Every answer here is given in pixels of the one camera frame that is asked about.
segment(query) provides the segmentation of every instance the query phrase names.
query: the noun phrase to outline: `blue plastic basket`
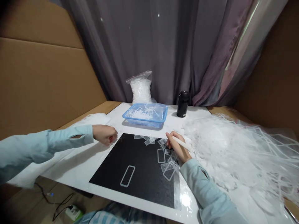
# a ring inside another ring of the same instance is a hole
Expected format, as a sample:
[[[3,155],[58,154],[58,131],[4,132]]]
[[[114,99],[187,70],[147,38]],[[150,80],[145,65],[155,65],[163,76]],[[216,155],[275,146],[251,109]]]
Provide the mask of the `blue plastic basket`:
[[[127,116],[127,113],[128,113],[129,110],[131,110],[131,109],[137,110],[140,107],[141,107],[142,111],[144,111],[144,112],[145,112],[146,108],[156,107],[155,110],[161,116],[158,116],[155,112],[153,113],[153,119],[152,120],[145,120],[145,119],[140,119],[140,118],[131,118],[131,117]],[[130,124],[139,124],[139,125],[144,125],[144,126],[153,127],[153,128],[160,128],[166,120],[167,111],[168,111],[168,107],[167,107],[167,105],[164,105],[164,104],[136,103],[136,104],[133,104],[122,115],[122,117],[127,119]]]

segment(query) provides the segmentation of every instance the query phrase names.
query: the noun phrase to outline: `floor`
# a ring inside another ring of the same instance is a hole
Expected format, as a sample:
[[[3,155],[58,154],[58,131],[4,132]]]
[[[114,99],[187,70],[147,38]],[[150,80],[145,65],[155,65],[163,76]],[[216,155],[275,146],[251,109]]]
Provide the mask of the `floor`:
[[[50,179],[39,176],[36,182],[44,188],[50,202],[62,202],[68,195],[74,196],[64,207],[74,204],[84,213],[104,208],[110,200],[94,195],[87,198],[66,185],[57,183]],[[48,204],[41,194],[41,190],[35,185],[34,189],[23,189],[15,194],[4,204],[5,213],[16,223],[21,224],[71,224],[72,220],[62,212],[58,218],[52,222],[53,214],[57,205]],[[178,224],[178,222],[167,220],[168,224]]]

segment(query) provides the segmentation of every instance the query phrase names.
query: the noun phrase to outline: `power strip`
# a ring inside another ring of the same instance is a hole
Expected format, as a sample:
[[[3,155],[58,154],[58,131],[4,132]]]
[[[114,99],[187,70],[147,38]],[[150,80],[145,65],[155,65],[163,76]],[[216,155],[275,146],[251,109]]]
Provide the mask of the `power strip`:
[[[83,216],[83,212],[75,205],[70,205],[70,208],[67,208],[65,210],[65,214],[73,221],[77,221]]]

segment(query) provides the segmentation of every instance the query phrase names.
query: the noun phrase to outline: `hand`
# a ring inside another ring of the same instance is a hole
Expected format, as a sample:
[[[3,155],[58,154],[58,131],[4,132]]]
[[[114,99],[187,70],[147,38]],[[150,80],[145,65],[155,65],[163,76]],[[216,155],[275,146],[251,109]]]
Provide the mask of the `hand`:
[[[117,131],[108,125],[93,125],[93,138],[106,146],[117,139]]]
[[[191,155],[189,154],[188,150],[186,150],[183,146],[177,143],[172,137],[177,137],[179,140],[185,142],[185,139],[182,135],[172,131],[170,134],[166,132],[166,136],[168,138],[167,145],[168,148],[173,148],[177,156],[181,159],[183,163],[187,162],[188,160],[192,159]]]

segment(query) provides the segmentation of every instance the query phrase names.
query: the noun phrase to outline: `person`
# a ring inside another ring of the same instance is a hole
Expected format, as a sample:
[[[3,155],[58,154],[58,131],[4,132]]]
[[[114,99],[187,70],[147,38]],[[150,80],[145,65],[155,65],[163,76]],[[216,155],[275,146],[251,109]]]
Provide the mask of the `person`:
[[[166,133],[167,145],[181,161],[180,172],[201,205],[204,224],[247,223],[227,194],[210,179],[197,159],[172,137],[185,142],[182,135]],[[65,130],[46,130],[28,135],[15,135],[0,141],[0,184],[9,181],[30,163],[43,163],[56,152],[93,143],[93,139],[109,145],[117,139],[117,131],[107,125],[84,125]],[[99,223],[166,223],[166,219],[120,203],[112,202],[104,209],[83,215],[75,224]]]

